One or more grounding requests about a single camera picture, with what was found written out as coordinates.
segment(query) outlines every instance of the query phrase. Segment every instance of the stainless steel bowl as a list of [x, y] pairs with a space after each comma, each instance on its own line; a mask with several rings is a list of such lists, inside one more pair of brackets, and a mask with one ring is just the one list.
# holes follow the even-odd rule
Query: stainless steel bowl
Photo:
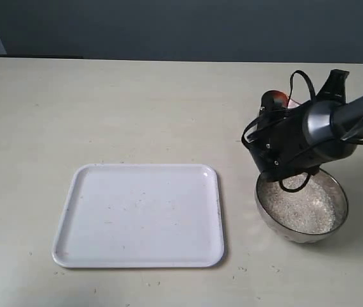
[[257, 202], [258, 211], [265, 223], [277, 234], [297, 243], [312, 243], [329, 237], [338, 231], [348, 217], [348, 199], [341, 185], [322, 169], [318, 174], [312, 176], [311, 180], [322, 187], [322, 190], [329, 196], [330, 202], [328, 202], [328, 205], [333, 208], [333, 225], [330, 227], [329, 231], [324, 233], [303, 233], [278, 222], [276, 218], [271, 216], [271, 212], [268, 212], [268, 205], [265, 204], [266, 198], [264, 195], [260, 194], [268, 193], [268, 191], [275, 191], [275, 193], [282, 193], [279, 194], [278, 197], [287, 198], [285, 200], [290, 201], [294, 193], [288, 193], [281, 189], [278, 190], [274, 188], [272, 185], [277, 185], [278, 183], [266, 182], [261, 176], [258, 177], [255, 188], [255, 200]]

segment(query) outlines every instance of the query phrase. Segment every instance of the bowl rim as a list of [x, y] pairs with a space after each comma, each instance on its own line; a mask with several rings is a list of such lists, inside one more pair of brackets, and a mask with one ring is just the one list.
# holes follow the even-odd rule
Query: bowl rim
[[255, 197], [257, 198], [258, 202], [259, 202], [259, 205], [262, 207], [263, 211], [265, 211], [265, 213], [270, 217], [272, 218], [272, 220], [274, 220], [274, 222], [276, 222], [277, 224], [279, 224], [280, 226], [292, 231], [292, 232], [295, 232], [295, 233], [299, 233], [301, 235], [311, 235], [311, 236], [320, 236], [320, 235], [328, 235], [328, 234], [331, 234], [331, 233], [334, 233], [336, 232], [338, 229], [340, 229], [340, 227], [346, 222], [346, 220], [348, 219], [348, 216], [349, 216], [349, 199], [348, 199], [348, 196], [346, 195], [345, 193], [345, 190], [343, 189], [342, 185], [330, 174], [328, 173], [327, 171], [325, 171], [324, 169], [319, 169], [319, 172], [323, 172], [324, 174], [328, 175], [340, 188], [341, 188], [341, 191], [343, 193], [343, 196], [345, 198], [345, 202], [346, 202], [346, 213], [344, 215], [344, 219], [341, 221], [341, 223], [339, 225], [337, 225], [334, 229], [331, 229], [329, 230], [328, 232], [323, 232], [323, 233], [305, 233], [305, 232], [299, 232], [297, 230], [294, 230], [294, 229], [290, 229], [289, 227], [281, 224], [280, 222], [278, 222], [264, 207], [264, 205], [262, 204], [262, 201], [259, 199], [259, 195], [258, 195], [258, 188], [259, 188], [259, 184], [261, 183], [261, 175], [262, 174], [259, 174], [258, 176], [258, 179], [257, 179], [257, 183], [255, 185]]

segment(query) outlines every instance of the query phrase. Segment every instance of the white table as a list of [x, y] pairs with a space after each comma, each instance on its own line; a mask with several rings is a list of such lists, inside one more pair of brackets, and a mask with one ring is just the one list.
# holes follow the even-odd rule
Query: white table
[[[363, 306], [363, 148], [325, 166], [350, 198], [332, 238], [276, 236], [238, 141], [261, 95], [306, 71], [363, 65], [0, 59], [0, 306]], [[301, 79], [298, 100], [307, 98]], [[222, 185], [227, 257], [211, 269], [67, 270], [51, 244], [74, 171], [87, 163], [205, 163]]]

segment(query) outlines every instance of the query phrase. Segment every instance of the gray wall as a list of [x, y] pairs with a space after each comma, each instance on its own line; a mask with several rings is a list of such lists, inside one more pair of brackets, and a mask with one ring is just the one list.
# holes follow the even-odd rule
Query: gray wall
[[0, 0], [8, 54], [363, 63], [358, 0]]

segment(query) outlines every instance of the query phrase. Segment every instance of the plastic tray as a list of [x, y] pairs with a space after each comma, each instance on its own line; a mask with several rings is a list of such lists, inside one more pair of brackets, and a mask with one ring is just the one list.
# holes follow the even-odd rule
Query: plastic tray
[[52, 248], [63, 267], [209, 267], [224, 252], [215, 171], [89, 164], [73, 177]]

